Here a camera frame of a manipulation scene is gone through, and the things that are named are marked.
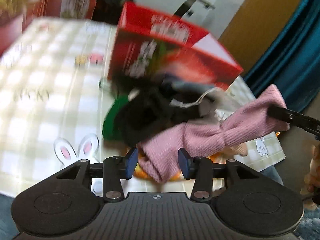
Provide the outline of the black and grey cloth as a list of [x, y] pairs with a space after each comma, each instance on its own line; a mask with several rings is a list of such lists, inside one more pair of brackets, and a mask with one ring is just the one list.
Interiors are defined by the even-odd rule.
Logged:
[[[117, 75], [114, 83], [127, 95], [118, 100], [113, 131], [130, 147], [175, 125], [204, 118], [209, 114], [206, 105], [217, 103], [217, 97], [209, 94], [195, 101], [203, 89], [195, 83], [159, 83], [125, 75]], [[128, 94], [135, 89], [138, 94], [130, 99]]]

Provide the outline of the red printed backdrop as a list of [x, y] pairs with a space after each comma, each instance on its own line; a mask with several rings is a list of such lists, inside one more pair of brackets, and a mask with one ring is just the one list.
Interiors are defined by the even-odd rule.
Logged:
[[38, 17], [91, 19], [97, 0], [1, 0], [1, 53]]

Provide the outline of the red cardboard box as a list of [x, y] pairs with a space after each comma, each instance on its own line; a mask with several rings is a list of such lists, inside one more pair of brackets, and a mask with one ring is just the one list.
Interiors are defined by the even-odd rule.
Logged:
[[117, 74], [149, 80], [172, 76], [226, 90], [242, 71], [206, 29], [133, 2], [124, 4], [108, 79]]

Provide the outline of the blue curtain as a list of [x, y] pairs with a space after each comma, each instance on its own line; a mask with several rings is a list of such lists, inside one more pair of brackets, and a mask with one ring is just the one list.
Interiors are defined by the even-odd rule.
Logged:
[[276, 85], [293, 111], [309, 105], [319, 93], [319, 0], [300, 1], [244, 81], [255, 96]]

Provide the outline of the checkered bunny tablecloth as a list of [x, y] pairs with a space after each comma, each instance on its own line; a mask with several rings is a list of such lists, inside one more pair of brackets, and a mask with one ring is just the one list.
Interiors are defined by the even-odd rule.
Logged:
[[101, 136], [112, 106], [108, 73], [116, 28], [59, 18], [34, 20], [1, 58], [1, 193], [15, 197], [63, 169], [54, 141]]

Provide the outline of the wooden door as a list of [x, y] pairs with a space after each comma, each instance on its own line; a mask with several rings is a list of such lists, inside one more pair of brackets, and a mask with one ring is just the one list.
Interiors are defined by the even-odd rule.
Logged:
[[283, 29], [300, 0], [245, 0], [219, 38], [245, 75]]

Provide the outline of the green cloth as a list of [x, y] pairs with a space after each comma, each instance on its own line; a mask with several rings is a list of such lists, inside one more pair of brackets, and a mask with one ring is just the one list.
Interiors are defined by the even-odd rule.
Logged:
[[121, 133], [118, 125], [116, 124], [116, 117], [120, 110], [128, 103], [129, 99], [127, 94], [120, 95], [115, 99], [103, 122], [102, 136], [104, 140], [122, 141]]

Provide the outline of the pink knitted scarf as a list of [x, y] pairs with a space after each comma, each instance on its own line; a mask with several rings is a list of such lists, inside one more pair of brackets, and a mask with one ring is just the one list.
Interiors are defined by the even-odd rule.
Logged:
[[237, 109], [220, 124], [181, 123], [141, 142], [140, 168], [158, 183], [165, 183], [180, 171], [178, 150], [185, 148], [192, 157], [210, 157], [226, 147], [287, 131], [289, 124], [268, 116], [271, 106], [285, 108], [276, 85], [270, 85], [259, 98]]

